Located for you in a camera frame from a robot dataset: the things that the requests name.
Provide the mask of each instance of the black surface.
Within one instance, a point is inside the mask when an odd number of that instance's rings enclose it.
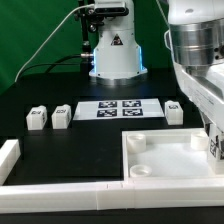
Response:
[[[165,118],[113,121],[74,121],[68,130],[53,130],[50,116],[56,106],[78,101],[159,98],[177,100],[184,125],[168,126]],[[146,82],[110,88],[93,85],[80,74],[30,75],[0,97],[0,144],[20,138],[22,156],[5,185],[86,182],[123,178],[121,133],[202,127],[198,110],[181,93],[169,70],[152,70]],[[25,117],[33,106],[45,105],[43,131],[28,131]],[[222,207],[112,210],[45,214],[1,215],[0,223],[221,223]]]

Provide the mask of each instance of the warning label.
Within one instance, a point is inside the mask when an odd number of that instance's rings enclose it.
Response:
[[[116,36],[114,37],[114,39],[111,43],[111,46],[121,46],[121,45],[123,45],[121,38],[119,37],[118,34],[116,34]]]

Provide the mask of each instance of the white mat with markers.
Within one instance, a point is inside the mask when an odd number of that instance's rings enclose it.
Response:
[[[79,102],[74,120],[164,117],[158,99]]]

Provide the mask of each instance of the green wall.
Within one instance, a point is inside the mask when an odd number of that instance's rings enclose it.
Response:
[[[163,42],[167,28],[155,0],[134,2],[136,41],[142,45],[144,65],[148,68],[170,67],[170,54]],[[20,67],[76,6],[76,0],[1,0],[0,93],[14,82]],[[94,34],[91,34],[91,40],[95,44]],[[70,18],[30,65],[52,63],[80,51],[80,24]],[[44,70],[44,67],[33,69],[28,74]]]

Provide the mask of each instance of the white robot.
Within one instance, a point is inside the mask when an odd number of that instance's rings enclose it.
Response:
[[[224,173],[224,1],[162,2],[169,4],[165,42],[177,81],[208,127],[208,162]]]
[[[96,0],[91,11],[98,19],[99,43],[94,50],[93,82],[131,84],[144,78],[141,47],[135,41],[132,0]]]

